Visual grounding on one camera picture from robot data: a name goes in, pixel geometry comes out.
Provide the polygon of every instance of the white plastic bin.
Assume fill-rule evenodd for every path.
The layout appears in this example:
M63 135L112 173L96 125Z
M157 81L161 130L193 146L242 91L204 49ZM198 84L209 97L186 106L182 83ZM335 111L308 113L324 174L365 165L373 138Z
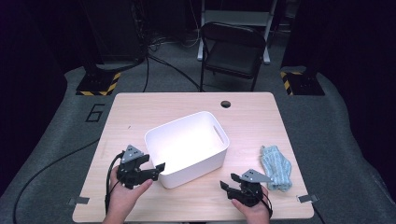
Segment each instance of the white plastic bin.
M154 166L165 162L159 180L167 189L220 168L230 145L219 122L207 111L151 129L145 141Z

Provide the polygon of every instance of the wooden table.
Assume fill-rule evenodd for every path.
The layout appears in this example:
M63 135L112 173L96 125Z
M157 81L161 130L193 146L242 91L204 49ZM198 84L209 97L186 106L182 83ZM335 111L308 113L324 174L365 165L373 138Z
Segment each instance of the wooden table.
M222 101L231 106L224 108ZM116 96L100 142L92 160L77 204L76 222L101 222L105 217L106 174L116 155L133 145L148 154L145 134L166 122L200 111L212 113L230 138L225 161L219 169L174 189L156 181L138 200L126 221L189 222L243 220L220 188L219 181L239 189L230 173L241 175L252 168L264 173L259 160L261 146L278 146L291 162L292 188L270 191L272 219L311 218L310 203L299 203L296 196L307 194L288 135L274 96L268 92L175 92L120 93ZM152 168L144 163L143 170Z

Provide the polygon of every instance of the hole in table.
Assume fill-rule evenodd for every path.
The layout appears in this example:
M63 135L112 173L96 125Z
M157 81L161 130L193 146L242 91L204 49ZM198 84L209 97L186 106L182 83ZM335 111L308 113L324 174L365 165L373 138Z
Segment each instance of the hole in table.
M229 101L221 101L221 106L224 108L228 108L231 106L231 103Z

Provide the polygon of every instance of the hand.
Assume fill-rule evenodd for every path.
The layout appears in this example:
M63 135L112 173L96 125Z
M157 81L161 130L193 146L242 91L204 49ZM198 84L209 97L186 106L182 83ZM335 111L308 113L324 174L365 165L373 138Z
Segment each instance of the hand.
M262 186L262 193L268 196L268 190ZM262 197L262 200L267 202L267 198L265 196ZM231 200L233 206L235 206L242 214L245 215L247 219L247 224L269 224L270 223L270 215L268 209L265 207L262 202L258 204L247 207L244 204L240 203L236 199Z
M110 194L110 204L103 223L123 223L125 218L131 213L137 199L151 186L152 179L146 180L143 184L134 189L127 189L118 183L117 171L119 166L114 167L110 174L110 189L114 189Z

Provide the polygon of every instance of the blue striped towel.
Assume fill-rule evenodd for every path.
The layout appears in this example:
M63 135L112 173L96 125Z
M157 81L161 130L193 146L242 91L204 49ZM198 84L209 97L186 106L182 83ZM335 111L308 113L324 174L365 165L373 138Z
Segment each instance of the blue striped towel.
M273 180L273 182L267 183L268 189L288 191L292 186L290 161L282 155L277 146L262 147L260 152L260 161L264 167L265 174Z

